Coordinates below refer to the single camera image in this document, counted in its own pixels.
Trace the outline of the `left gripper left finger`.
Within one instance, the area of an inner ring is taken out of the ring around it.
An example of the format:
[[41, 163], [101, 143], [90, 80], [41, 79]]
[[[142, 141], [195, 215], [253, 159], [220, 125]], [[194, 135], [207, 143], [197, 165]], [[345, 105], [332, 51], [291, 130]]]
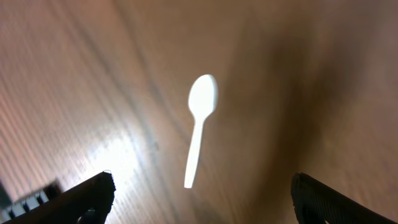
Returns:
[[100, 172], [4, 223], [104, 223], [112, 209], [115, 191], [113, 176], [109, 172]]

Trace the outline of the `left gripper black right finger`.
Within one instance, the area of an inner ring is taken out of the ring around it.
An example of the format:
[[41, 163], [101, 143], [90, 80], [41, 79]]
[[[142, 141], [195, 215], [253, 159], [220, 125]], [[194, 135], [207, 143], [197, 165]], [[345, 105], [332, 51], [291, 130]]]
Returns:
[[293, 176], [290, 193], [299, 224], [397, 224], [305, 173]]

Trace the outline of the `white plastic spoon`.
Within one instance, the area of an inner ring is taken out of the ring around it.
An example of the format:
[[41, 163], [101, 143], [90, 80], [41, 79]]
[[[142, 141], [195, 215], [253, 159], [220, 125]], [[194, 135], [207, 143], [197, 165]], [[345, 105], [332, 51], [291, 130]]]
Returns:
[[204, 123], [214, 112], [217, 101], [218, 85], [214, 76], [206, 74], [197, 78], [188, 96], [188, 108], [192, 114], [194, 126], [185, 169], [184, 187], [186, 189], [193, 187], [200, 158]]

